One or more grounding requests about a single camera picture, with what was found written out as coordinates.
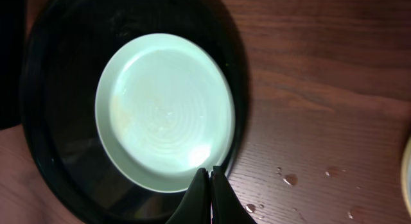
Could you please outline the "light blue plate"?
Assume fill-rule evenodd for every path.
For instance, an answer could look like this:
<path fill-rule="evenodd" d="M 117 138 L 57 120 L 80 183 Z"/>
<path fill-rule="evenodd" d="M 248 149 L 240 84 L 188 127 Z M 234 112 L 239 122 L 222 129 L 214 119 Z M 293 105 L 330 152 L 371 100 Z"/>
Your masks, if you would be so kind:
<path fill-rule="evenodd" d="M 409 214 L 411 214 L 411 199 L 410 199 L 410 177 L 411 177 L 411 138 L 405 145 L 403 157 L 401 161 L 401 189 L 405 207 Z"/>
<path fill-rule="evenodd" d="M 112 56 L 94 108 L 111 163 L 158 193 L 185 191 L 198 169 L 222 165 L 234 138 L 234 101 L 220 67 L 167 33 L 133 39 Z"/>

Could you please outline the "round black tray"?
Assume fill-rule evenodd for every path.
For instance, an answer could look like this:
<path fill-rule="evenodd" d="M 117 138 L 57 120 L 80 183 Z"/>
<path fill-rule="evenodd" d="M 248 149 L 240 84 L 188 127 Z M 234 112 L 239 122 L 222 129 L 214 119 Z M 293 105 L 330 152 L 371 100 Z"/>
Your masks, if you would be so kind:
<path fill-rule="evenodd" d="M 84 223 L 165 223 L 182 193 L 135 185 L 110 162 L 94 121 L 98 80 L 111 56 L 150 33 L 193 41 L 222 69 L 234 96 L 229 174 L 248 115 L 247 62 L 222 0 L 49 0 L 22 64 L 20 108 L 32 158 L 53 194 Z"/>

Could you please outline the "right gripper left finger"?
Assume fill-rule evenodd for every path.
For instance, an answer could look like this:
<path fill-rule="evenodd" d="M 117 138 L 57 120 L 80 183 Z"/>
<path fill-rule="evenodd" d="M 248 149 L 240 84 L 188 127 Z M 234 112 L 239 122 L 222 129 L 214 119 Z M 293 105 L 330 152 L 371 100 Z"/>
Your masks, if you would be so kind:
<path fill-rule="evenodd" d="M 166 224 L 211 224 L 210 192 L 209 173 L 200 168 Z"/>

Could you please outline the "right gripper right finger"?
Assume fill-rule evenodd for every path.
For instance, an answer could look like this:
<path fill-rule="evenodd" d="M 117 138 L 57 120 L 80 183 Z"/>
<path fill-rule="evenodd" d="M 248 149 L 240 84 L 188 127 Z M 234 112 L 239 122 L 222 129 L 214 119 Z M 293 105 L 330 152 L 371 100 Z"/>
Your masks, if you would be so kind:
<path fill-rule="evenodd" d="M 243 208 L 220 166 L 211 172 L 213 224 L 256 224 Z"/>

